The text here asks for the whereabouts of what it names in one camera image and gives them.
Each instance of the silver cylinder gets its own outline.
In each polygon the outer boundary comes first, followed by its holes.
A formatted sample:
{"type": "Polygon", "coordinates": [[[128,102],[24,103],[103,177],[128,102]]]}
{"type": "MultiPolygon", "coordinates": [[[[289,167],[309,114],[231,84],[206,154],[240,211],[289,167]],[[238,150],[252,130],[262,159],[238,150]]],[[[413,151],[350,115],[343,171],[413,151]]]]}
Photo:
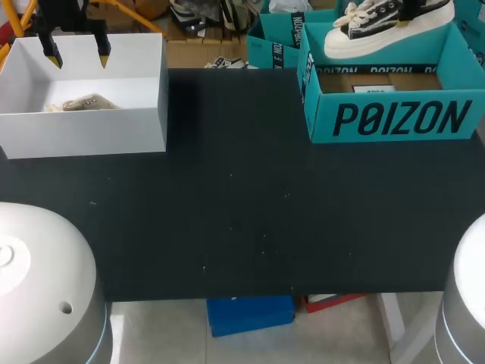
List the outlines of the silver cylinder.
{"type": "Polygon", "coordinates": [[[485,363],[485,215],[463,236],[455,254],[435,330],[442,364],[485,363]]]}

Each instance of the white cylindrical device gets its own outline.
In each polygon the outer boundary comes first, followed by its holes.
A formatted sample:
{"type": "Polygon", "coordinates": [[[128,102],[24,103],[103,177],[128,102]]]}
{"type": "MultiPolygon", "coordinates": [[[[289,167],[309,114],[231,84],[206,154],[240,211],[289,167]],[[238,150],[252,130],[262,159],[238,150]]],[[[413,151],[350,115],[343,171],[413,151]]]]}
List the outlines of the white cylindrical device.
{"type": "Polygon", "coordinates": [[[436,321],[442,364],[485,363],[485,215],[465,232],[456,250],[436,321]]]}
{"type": "Polygon", "coordinates": [[[0,202],[0,363],[109,364],[94,256],[60,215],[0,202]]]}

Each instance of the floor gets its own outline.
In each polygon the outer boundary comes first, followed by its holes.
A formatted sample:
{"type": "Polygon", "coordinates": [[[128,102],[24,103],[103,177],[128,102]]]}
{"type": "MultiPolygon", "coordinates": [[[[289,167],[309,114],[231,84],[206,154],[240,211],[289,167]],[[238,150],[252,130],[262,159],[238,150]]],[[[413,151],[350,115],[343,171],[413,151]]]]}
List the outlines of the floor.
{"type": "MultiPolygon", "coordinates": [[[[422,293],[406,293],[406,321],[422,293]]],[[[205,300],[114,303],[111,364],[388,364],[389,351],[374,295],[308,314],[290,325],[213,338],[205,300]]],[[[427,347],[416,364],[438,364],[427,347]]]]}

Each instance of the shoelace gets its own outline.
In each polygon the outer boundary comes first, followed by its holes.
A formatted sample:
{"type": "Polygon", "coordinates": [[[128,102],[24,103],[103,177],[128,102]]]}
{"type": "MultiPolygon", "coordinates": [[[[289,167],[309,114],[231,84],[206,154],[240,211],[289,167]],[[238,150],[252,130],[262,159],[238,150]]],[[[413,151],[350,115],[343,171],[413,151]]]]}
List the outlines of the shoelace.
{"type": "Polygon", "coordinates": [[[345,15],[335,20],[333,26],[341,27],[348,24],[349,28],[358,28],[362,24],[366,24],[369,19],[377,16],[377,12],[367,13],[367,10],[374,5],[374,0],[364,0],[359,6],[354,2],[350,2],[344,11],[345,15]]]}

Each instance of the screw hole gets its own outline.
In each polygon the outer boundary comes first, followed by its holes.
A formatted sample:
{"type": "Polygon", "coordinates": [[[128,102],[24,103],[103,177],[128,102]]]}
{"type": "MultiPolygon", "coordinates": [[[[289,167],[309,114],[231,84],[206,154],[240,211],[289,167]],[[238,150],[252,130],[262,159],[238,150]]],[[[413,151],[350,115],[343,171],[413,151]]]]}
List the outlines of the screw hole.
{"type": "Polygon", "coordinates": [[[69,315],[73,312],[73,307],[70,305],[70,303],[65,301],[59,303],[59,309],[62,313],[65,313],[66,315],[69,315]]]}

